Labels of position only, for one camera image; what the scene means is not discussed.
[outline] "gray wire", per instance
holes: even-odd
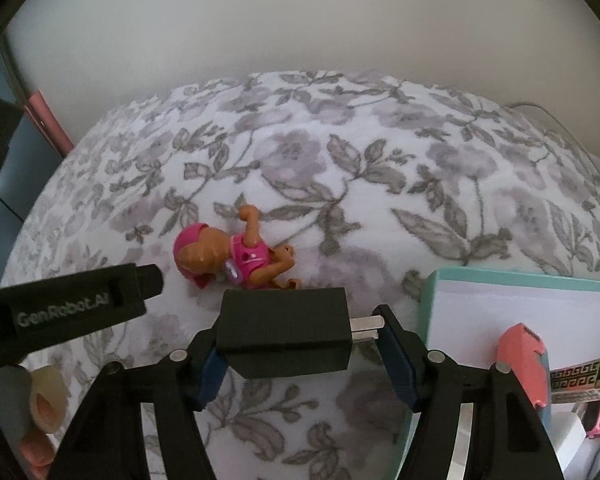
[[[538,110],[543,111],[545,114],[547,114],[549,117],[551,117],[556,123],[559,124],[559,126],[564,130],[564,132],[566,133],[566,136],[569,138],[569,140],[575,144],[582,153],[584,153],[587,157],[587,159],[589,159],[589,162],[591,163],[591,165],[596,168],[596,171],[598,172],[599,176],[600,176],[600,166],[598,165],[598,163],[592,158],[592,156],[590,156],[589,152],[587,151],[587,149],[582,145],[582,143],[577,139],[577,137],[575,137],[570,131],[569,129],[562,124],[562,122],[560,122],[560,119],[558,119],[555,115],[553,115],[549,110],[547,110],[545,107],[543,107],[542,105],[533,103],[531,101],[520,101],[520,102],[516,102],[516,103],[512,103],[510,105],[507,105],[507,108],[520,108],[523,106],[528,106],[531,108],[537,108]]]

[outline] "bed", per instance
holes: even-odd
[[[237,232],[243,203],[261,210],[269,244],[295,246],[288,276],[344,286],[352,317],[387,303],[414,328],[420,288],[441,266],[600,280],[600,173],[567,136],[515,110],[376,72],[177,88],[93,127],[36,202],[2,280],[162,269],[146,316],[27,359],[59,367],[70,414],[105,363],[156,362],[211,326],[227,282],[198,290],[171,247],[198,221]],[[230,371],[197,420],[220,480],[349,480],[381,478],[403,415],[373,345],[361,344],[338,374]],[[163,478],[149,406],[143,419],[152,477]]]

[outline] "plug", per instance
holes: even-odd
[[[245,379],[337,372],[383,326],[381,316],[350,320],[344,288],[228,290],[216,348]]]

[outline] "green object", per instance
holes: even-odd
[[[442,281],[489,283],[491,285],[526,286],[532,288],[545,288],[555,290],[577,290],[584,292],[600,292],[600,281],[584,280],[581,278],[567,278],[565,276],[547,276],[531,272],[512,272],[508,270],[481,269],[478,267],[444,267],[432,272],[425,285],[422,287],[420,297],[420,310],[418,311],[418,325],[416,333],[425,345],[428,345],[430,320],[436,299],[438,285]],[[409,412],[400,428],[398,436],[398,449],[402,452],[396,454],[395,462],[388,469],[384,480],[395,480],[402,463],[407,456],[413,431],[411,431],[412,414]]]

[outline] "metal prong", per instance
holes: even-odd
[[[354,343],[378,339],[378,329],[384,326],[384,317],[369,316],[350,319],[351,339]]]
[[[382,316],[368,316],[368,317],[355,317],[349,319],[352,332],[362,332],[363,330],[378,330],[384,326],[384,317]]]

